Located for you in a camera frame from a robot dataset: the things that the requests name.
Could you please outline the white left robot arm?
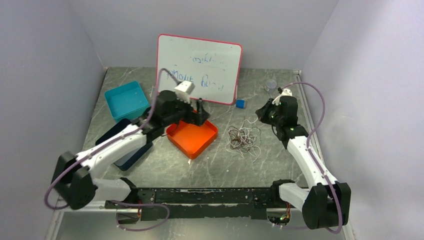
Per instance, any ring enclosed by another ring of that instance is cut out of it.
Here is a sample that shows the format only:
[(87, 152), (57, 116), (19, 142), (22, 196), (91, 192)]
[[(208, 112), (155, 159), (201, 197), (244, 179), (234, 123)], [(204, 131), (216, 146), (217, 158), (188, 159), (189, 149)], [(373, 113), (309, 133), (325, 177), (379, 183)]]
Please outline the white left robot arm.
[(61, 154), (49, 190), (55, 190), (72, 210), (92, 201), (119, 201), (126, 208), (134, 207), (139, 194), (130, 180), (99, 176), (119, 159), (164, 136), (165, 129), (172, 124), (202, 126), (210, 116), (203, 107), (203, 99), (197, 99), (196, 107), (192, 107), (191, 101), (185, 102), (181, 97), (181, 93), (163, 90), (142, 115), (132, 120), (125, 118), (125, 126), (110, 129), (108, 139), (77, 154)]

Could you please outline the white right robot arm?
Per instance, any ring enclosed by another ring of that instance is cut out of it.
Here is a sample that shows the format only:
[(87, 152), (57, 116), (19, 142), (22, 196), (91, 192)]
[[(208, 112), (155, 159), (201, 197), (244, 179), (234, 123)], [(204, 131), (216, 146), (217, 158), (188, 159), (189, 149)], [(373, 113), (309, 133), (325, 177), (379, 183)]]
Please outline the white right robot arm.
[(299, 209), (305, 225), (311, 229), (328, 229), (339, 233), (349, 221), (351, 188), (338, 181), (323, 165), (310, 143), (309, 133), (298, 123), (298, 101), (284, 95), (275, 101), (269, 98), (256, 110), (258, 120), (270, 125), (283, 147), (294, 157), (300, 167), (307, 188), (292, 180), (273, 183), (270, 202), (275, 207), (289, 203)]

